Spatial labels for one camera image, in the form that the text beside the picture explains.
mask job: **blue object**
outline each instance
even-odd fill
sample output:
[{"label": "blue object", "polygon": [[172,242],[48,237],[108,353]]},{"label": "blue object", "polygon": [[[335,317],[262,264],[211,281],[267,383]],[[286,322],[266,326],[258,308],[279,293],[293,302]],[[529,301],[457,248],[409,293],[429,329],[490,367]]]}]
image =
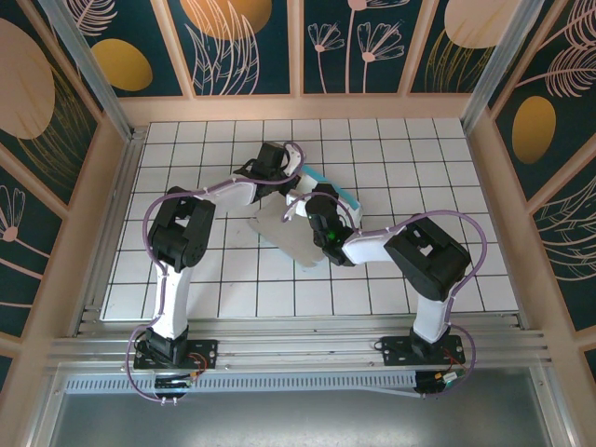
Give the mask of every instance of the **blue object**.
[{"label": "blue object", "polygon": [[357,210],[358,208],[360,208],[360,204],[351,194],[349,194],[346,190],[340,188],[334,182],[326,179],[325,176],[323,176],[323,174],[316,172],[314,169],[306,165],[303,166],[302,171],[305,174],[310,175],[319,183],[330,183],[333,186],[333,188],[335,188],[335,191],[337,191],[337,194],[339,194],[339,196],[347,202],[347,204],[350,206],[352,210]]}]

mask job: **white grid floor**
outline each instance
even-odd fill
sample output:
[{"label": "white grid floor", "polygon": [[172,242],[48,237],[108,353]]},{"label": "white grid floor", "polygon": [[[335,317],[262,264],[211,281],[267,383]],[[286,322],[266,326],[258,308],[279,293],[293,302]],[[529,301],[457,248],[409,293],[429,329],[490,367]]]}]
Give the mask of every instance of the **white grid floor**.
[{"label": "white grid floor", "polygon": [[[488,257],[461,290],[455,312],[517,310],[507,270],[467,143],[457,119],[323,119],[154,123],[130,198],[102,317],[148,319],[156,274],[142,250],[141,219],[174,185],[209,186],[255,157],[262,141],[294,140],[306,163],[356,196],[364,229],[378,229],[425,210],[469,213],[484,228]],[[254,233],[254,204],[216,215],[209,249],[192,277],[189,318],[407,314],[416,293],[390,263],[304,270]],[[434,219],[481,253],[471,225]]]}]

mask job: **black mounting plate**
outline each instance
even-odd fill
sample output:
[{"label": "black mounting plate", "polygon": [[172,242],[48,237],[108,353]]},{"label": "black mounting plate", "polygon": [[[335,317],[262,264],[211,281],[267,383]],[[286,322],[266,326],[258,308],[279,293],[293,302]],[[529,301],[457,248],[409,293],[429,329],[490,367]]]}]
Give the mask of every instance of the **black mounting plate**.
[{"label": "black mounting plate", "polygon": [[[187,349],[189,353],[196,352],[205,358],[209,363],[208,370],[215,368],[217,361],[217,340],[188,340]],[[134,358],[133,367],[135,370],[196,370],[196,363],[187,357],[180,365],[173,365],[167,361],[160,361],[149,354],[144,340],[137,344],[137,354]]]},{"label": "black mounting plate", "polygon": [[441,346],[438,346],[434,354],[426,359],[421,359],[412,351],[410,336],[383,337],[375,344],[375,348],[381,351],[385,366],[420,366],[420,365],[447,365],[451,359],[443,354],[443,349],[460,363],[466,363],[466,355],[462,346],[462,339],[459,335],[447,335],[443,338]]}]

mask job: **gray floor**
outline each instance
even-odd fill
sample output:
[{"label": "gray floor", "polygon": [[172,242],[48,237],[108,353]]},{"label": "gray floor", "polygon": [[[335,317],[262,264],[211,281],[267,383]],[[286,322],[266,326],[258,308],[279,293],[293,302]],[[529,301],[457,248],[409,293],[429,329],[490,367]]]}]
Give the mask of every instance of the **gray floor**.
[{"label": "gray floor", "polygon": [[366,391],[194,395],[160,407],[135,395],[66,396],[53,446],[550,445],[530,376],[477,371],[439,400]]}]

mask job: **yellow circle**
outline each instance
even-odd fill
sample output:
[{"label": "yellow circle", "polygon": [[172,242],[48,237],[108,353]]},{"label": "yellow circle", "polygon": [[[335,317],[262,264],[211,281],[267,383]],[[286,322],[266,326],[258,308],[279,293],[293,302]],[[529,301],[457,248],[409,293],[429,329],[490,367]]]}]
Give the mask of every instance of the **yellow circle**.
[{"label": "yellow circle", "polygon": [[[519,3],[520,0],[449,0],[445,9],[445,33],[459,47],[494,47]],[[537,15],[526,25],[526,33],[536,18]]]},{"label": "yellow circle", "polygon": [[119,39],[105,39],[91,49],[108,82],[126,91],[149,87],[153,72],[149,61],[133,45]]},{"label": "yellow circle", "polygon": [[240,26],[242,16],[251,24],[255,34],[263,29],[271,17],[271,0],[181,0],[188,19],[203,33],[217,39],[232,40],[243,36],[243,29],[233,35],[234,21],[230,7],[236,11]]},{"label": "yellow circle", "polygon": [[528,98],[513,120],[513,153],[521,163],[535,163],[549,149],[556,127],[557,115],[549,100]]},{"label": "yellow circle", "polygon": [[0,42],[0,129],[16,138],[36,138],[54,113],[51,65],[27,33],[4,19]]}]

